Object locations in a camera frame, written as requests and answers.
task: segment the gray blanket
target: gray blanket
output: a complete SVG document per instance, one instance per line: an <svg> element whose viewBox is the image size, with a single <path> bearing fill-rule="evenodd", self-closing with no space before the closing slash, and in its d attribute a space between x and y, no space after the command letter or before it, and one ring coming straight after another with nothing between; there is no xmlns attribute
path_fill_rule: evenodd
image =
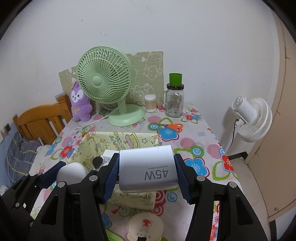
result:
<svg viewBox="0 0 296 241"><path fill-rule="evenodd" d="M5 159L6 172L11 186L24 174L29 173L39 146L40 143L28 141L19 132L15 134Z"/></svg>

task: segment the glass mug handle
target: glass mug handle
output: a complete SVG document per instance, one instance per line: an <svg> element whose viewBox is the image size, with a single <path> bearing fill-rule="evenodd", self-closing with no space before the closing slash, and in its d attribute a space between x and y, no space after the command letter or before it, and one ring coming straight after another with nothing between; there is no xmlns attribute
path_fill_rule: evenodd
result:
<svg viewBox="0 0 296 241"><path fill-rule="evenodd" d="M165 106L165 93L166 93L166 91L163 91L163 92L161 92L161 94L160 94L160 101L161 101L161 103Z"/></svg>

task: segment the black cable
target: black cable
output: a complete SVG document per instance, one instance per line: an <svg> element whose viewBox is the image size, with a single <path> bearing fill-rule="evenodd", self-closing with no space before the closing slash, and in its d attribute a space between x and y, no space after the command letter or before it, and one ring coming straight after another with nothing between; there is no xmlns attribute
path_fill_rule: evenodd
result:
<svg viewBox="0 0 296 241"><path fill-rule="evenodd" d="M229 146L229 148L231 147L232 143L233 143L233 139L234 139L234 130L235 130L235 124L236 122L239 121L239 119L236 119L235 122L234 122L234 127L233 127L233 135L232 135L232 141L231 141L231 144Z"/></svg>

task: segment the fan stand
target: fan stand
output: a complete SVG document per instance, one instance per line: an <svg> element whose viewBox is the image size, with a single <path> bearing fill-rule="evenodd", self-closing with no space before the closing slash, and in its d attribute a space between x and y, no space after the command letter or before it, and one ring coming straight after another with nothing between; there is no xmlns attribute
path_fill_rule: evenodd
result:
<svg viewBox="0 0 296 241"><path fill-rule="evenodd" d="M108 117L108 120L114 126L129 126L140 121L144 115L141 107L135 104L126 105L122 99L118 101L118 109Z"/></svg>

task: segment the purple plush toy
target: purple plush toy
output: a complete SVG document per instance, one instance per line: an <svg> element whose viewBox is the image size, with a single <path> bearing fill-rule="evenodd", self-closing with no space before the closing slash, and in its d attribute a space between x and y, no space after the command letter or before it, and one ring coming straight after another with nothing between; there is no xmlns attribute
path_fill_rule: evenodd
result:
<svg viewBox="0 0 296 241"><path fill-rule="evenodd" d="M86 122L91 118L92 106L90 101L90 98L82 91L76 81L71 93L72 114L74 121L82 120Z"/></svg>

